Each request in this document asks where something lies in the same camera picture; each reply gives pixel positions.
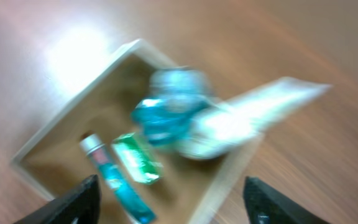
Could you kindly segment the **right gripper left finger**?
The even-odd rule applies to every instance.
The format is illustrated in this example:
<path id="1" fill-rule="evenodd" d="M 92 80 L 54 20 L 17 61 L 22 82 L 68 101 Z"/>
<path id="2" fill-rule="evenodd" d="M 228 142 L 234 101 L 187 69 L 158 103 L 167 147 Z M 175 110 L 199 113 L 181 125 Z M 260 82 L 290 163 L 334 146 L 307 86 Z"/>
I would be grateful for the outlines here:
<path id="1" fill-rule="evenodd" d="M 97 175 L 90 175 L 65 195 L 58 197 L 15 224 L 97 224 L 101 190 Z"/>

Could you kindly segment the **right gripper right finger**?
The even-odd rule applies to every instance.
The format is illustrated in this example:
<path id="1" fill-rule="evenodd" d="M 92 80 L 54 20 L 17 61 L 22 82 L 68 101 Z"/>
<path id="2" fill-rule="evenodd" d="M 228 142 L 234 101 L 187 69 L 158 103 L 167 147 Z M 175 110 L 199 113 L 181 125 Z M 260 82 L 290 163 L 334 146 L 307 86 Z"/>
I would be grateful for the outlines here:
<path id="1" fill-rule="evenodd" d="M 250 224 L 328 224 L 258 177 L 245 178 L 243 199 Z"/>

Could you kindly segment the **teal toothpaste tube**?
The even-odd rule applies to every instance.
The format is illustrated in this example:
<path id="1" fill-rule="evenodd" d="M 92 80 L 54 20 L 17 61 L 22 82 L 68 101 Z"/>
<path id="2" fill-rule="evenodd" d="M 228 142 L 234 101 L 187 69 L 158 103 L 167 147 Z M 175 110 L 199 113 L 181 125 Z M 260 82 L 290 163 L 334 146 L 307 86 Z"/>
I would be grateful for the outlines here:
<path id="1" fill-rule="evenodd" d="M 129 181 L 123 176 L 118 164 L 108 153 L 105 143 L 93 132 L 80 137 L 80 146 L 98 169 L 102 179 L 113 192 L 116 200 L 136 223 L 147 224 L 157 219 L 156 214 L 141 199 Z"/>

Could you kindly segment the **green white soap box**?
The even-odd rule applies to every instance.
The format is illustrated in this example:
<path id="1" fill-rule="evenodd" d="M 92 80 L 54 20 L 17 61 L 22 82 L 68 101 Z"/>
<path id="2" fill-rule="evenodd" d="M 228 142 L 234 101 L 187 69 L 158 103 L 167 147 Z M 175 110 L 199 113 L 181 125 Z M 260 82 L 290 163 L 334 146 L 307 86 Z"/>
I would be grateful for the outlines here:
<path id="1" fill-rule="evenodd" d="M 138 133 L 113 139 L 111 147 L 135 182 L 151 185 L 161 179 L 162 164 L 151 154 L 151 146 Z"/>

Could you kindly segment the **white leaf-print cosmetic tube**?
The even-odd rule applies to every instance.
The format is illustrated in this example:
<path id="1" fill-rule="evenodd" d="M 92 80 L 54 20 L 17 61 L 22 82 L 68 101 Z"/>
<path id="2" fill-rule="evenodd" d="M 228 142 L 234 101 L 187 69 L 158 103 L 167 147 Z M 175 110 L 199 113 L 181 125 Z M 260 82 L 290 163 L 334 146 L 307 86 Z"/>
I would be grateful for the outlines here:
<path id="1" fill-rule="evenodd" d="M 194 160 L 219 157 L 266 132 L 331 88 L 281 77 L 229 100 L 214 102 L 191 120 L 178 153 Z"/>

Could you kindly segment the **blue mouthwash bottle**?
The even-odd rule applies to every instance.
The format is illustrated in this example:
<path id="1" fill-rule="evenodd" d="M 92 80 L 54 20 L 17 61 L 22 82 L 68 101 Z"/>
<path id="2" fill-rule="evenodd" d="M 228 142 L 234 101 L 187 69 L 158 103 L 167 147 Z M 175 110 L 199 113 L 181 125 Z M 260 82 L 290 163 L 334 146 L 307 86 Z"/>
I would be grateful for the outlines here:
<path id="1" fill-rule="evenodd" d="M 185 137 L 191 119 L 209 106 L 211 85 L 206 75 L 191 67 L 165 68 L 153 73 L 149 94 L 132 112 L 132 119 L 154 146 Z"/>

